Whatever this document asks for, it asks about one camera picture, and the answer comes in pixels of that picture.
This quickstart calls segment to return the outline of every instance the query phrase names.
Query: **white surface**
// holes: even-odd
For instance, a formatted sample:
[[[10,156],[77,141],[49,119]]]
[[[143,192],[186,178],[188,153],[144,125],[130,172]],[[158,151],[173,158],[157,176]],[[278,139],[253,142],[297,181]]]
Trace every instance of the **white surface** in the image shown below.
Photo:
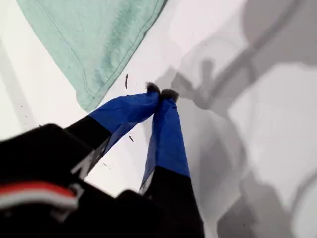
[[[288,18],[293,2],[170,0],[103,100],[144,92],[146,81],[180,91],[192,183],[210,237],[237,199],[253,213],[255,237],[317,236],[317,2],[297,1]],[[268,29],[278,20],[275,34]],[[238,67],[228,67],[235,59]],[[0,1],[0,79],[0,138],[85,115],[14,0]],[[206,100],[220,79],[228,79],[223,90]],[[136,126],[128,134],[134,143],[120,140],[87,181],[113,195],[138,190],[150,134],[151,120]]]

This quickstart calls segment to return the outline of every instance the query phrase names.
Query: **black fuzzy tip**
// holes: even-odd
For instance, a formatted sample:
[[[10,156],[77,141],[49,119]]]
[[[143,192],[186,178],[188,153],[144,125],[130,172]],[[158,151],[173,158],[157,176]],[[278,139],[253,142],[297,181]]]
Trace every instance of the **black fuzzy tip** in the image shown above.
[[[173,101],[176,103],[178,100],[179,94],[172,90],[172,89],[164,89],[161,94],[160,94],[160,98],[161,100],[163,99],[173,99]]]
[[[156,84],[154,83],[151,83],[151,82],[147,83],[146,89],[147,89],[147,93],[157,92],[158,94],[160,94],[159,87],[157,87]]]

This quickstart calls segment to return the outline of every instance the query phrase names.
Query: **white table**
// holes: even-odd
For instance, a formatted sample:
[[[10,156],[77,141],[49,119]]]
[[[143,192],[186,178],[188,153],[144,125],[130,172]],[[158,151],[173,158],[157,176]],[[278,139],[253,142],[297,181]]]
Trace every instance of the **white table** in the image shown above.
[[[221,231],[239,234],[245,224],[261,238],[317,235],[317,3],[302,0],[290,17],[283,14],[293,2],[170,0],[103,100],[142,93],[147,81],[181,93],[192,183],[209,237],[224,214],[230,222],[219,222]],[[277,34],[263,36],[277,20]],[[210,91],[217,93],[208,99]],[[0,109],[0,139],[86,115],[14,0],[0,1]],[[150,135],[151,120],[137,125],[86,180],[111,195],[137,191]],[[239,210],[252,215],[235,219]]]

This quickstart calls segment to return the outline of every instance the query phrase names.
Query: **small debris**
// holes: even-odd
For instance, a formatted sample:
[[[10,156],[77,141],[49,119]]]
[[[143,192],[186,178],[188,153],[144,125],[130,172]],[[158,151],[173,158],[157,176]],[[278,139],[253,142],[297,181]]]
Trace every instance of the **small debris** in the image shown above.
[[[111,168],[110,167],[108,167],[105,163],[103,163],[109,170],[111,170]]]
[[[129,135],[130,140],[132,140],[132,142],[134,142],[134,140],[132,139],[132,137]]]
[[[125,89],[128,89],[128,74],[125,76]]]

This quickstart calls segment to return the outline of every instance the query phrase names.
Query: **mint green towel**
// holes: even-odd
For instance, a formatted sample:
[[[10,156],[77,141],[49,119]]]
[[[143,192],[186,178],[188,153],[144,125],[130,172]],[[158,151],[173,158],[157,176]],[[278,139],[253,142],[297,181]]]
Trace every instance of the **mint green towel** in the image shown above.
[[[119,77],[165,0],[17,2],[89,112]]]

